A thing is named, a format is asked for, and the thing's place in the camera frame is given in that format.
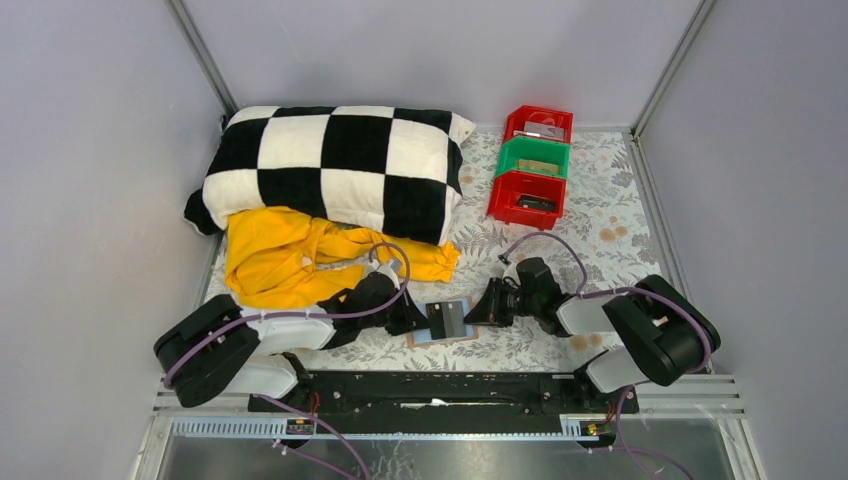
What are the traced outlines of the pink leather card holder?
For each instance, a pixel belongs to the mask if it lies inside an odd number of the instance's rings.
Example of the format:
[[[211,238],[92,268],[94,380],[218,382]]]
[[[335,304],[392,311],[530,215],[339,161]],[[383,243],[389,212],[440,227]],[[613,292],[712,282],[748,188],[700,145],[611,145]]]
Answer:
[[[468,314],[475,304],[474,300],[470,296],[446,300],[446,303],[452,303],[454,306],[460,306],[463,314]],[[460,327],[457,321],[454,322],[453,326],[445,327],[444,331],[445,336],[443,338],[435,338],[430,327],[413,330],[406,334],[406,345],[409,348],[419,348],[431,345],[470,341],[479,338],[476,326],[464,324]]]

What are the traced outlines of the black credit card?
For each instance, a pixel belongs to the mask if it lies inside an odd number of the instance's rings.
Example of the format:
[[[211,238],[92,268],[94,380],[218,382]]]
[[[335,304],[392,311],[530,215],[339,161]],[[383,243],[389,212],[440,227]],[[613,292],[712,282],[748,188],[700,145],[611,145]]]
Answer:
[[[464,304],[459,300],[427,303],[425,305],[433,340],[466,336]]]

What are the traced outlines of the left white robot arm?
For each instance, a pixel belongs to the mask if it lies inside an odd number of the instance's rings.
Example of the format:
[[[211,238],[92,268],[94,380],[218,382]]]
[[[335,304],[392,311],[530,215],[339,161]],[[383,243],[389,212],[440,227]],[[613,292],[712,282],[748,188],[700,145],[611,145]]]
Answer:
[[[354,288],[295,310],[242,307],[217,295],[164,333],[153,352],[164,386],[193,408],[221,394],[284,397],[305,375],[287,356],[293,350],[345,346],[369,328],[397,336],[426,325],[397,276],[373,271]]]

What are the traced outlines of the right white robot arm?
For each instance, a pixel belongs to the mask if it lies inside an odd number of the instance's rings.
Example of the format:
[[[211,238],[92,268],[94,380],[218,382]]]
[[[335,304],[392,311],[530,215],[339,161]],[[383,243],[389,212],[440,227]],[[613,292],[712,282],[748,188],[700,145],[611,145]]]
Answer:
[[[574,373],[581,391],[594,396],[641,383],[669,386],[702,369],[721,345],[712,323],[659,275],[618,290],[565,293],[539,257],[519,262],[502,278],[491,278],[464,321],[508,327],[517,317],[534,318],[555,337],[618,335],[621,346],[593,357]]]

